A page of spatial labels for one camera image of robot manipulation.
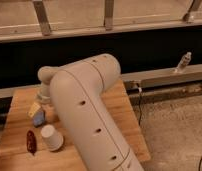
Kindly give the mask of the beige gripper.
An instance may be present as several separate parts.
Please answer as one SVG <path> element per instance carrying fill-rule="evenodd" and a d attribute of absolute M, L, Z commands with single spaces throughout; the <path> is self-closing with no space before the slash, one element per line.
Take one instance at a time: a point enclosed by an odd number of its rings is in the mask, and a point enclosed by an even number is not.
<path fill-rule="evenodd" d="M 51 102 L 49 86 L 47 84 L 44 84 L 44 83 L 40 84 L 39 90 L 37 92 L 37 100 L 41 104 L 49 104 Z M 41 106 L 39 103 L 34 102 L 31 105 L 28 111 L 29 117 L 33 117 L 41 109 Z"/>

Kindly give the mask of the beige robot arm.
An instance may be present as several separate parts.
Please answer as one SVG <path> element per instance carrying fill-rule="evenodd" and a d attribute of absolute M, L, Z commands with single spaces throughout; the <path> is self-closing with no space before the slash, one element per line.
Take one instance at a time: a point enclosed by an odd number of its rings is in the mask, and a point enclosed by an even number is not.
<path fill-rule="evenodd" d="M 38 70 L 38 99 L 53 105 L 88 171 L 144 171 L 101 98 L 120 73 L 110 54 Z"/>

